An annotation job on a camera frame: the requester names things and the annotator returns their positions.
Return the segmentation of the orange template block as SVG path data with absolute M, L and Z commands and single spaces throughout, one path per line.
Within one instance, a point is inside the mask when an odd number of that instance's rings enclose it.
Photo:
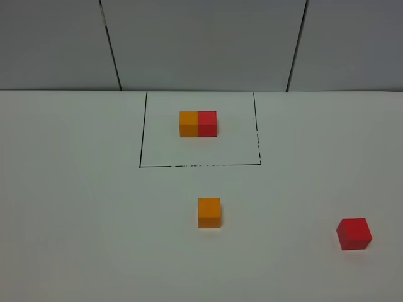
M 180 137 L 198 137 L 198 112 L 179 112 L 179 135 Z

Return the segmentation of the red template block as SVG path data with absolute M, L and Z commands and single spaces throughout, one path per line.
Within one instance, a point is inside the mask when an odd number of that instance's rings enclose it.
M 216 137 L 217 136 L 217 112 L 199 111 L 198 112 L 198 136 Z

